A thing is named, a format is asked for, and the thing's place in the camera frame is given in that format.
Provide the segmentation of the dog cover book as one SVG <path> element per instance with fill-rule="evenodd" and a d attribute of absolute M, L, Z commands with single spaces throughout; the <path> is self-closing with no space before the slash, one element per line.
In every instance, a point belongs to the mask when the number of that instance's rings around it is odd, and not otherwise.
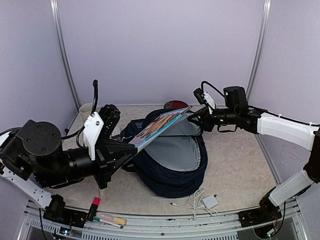
<path fill-rule="evenodd" d="M 170 110 L 160 114 L 128 143 L 134 145 L 134 147 L 137 148 L 137 153 L 139 153 L 171 125 L 182 118 L 192 107 L 193 106 L 190 105 L 185 108 Z"/>

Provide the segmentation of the navy blue backpack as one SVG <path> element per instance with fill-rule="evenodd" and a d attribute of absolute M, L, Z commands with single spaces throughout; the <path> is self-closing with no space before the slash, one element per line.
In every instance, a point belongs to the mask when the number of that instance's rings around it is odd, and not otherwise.
<path fill-rule="evenodd" d="M 129 143 L 160 114 L 172 110 L 157 109 L 145 118 L 131 120 L 121 130 L 121 141 Z M 203 183 L 208 154 L 201 127 L 187 119 L 191 114 L 192 111 L 189 110 L 122 166 L 123 170 L 136 173 L 159 197 L 187 197 L 195 193 Z"/>

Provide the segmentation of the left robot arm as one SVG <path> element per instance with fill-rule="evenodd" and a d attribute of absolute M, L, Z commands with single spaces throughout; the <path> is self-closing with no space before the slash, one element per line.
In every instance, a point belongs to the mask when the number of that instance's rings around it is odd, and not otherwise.
<path fill-rule="evenodd" d="M 62 196 L 45 188 L 63 188 L 93 176 L 98 187 L 107 188 L 112 175 L 138 152 L 133 144 L 99 138 L 95 160 L 88 149 L 63 150 L 59 129 L 50 122 L 28 120 L 23 127 L 0 134 L 0 176 L 7 179 L 47 210 L 57 221 L 70 218 Z"/>

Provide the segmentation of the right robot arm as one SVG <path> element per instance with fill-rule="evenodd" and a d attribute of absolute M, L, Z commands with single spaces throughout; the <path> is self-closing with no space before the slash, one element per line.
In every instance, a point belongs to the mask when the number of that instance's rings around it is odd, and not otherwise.
<path fill-rule="evenodd" d="M 203 87 L 197 88 L 193 94 L 203 107 L 188 117 L 188 120 L 199 125 L 205 132 L 233 125 L 236 129 L 255 135 L 271 136 L 293 143 L 310 152 L 303 169 L 266 194 L 262 200 L 263 205 L 255 212 L 260 222 L 268 221 L 275 214 L 275 207 L 320 182 L 318 124 L 290 119 L 266 109 L 250 106 L 242 86 L 226 87 L 220 92 L 225 101 L 225 108 L 217 108 L 215 101 Z"/>

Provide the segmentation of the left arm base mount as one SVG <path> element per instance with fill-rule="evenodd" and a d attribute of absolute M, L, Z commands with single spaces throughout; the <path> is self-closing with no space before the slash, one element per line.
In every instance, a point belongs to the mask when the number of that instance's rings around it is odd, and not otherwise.
<path fill-rule="evenodd" d="M 50 197 L 49 205 L 46 206 L 43 214 L 45 220 L 68 225 L 70 227 L 84 228 L 87 213 L 80 210 L 66 208 L 62 196 L 54 194 Z"/>

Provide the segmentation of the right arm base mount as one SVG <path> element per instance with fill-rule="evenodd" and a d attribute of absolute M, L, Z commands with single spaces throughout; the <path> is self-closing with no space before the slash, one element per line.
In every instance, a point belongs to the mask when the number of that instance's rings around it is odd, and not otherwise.
<path fill-rule="evenodd" d="M 279 206 L 275 206 L 269 200 L 271 190 L 259 201 L 259 206 L 250 210 L 243 210 L 238 213 L 242 228 L 251 227 L 281 219 L 282 213 Z"/>

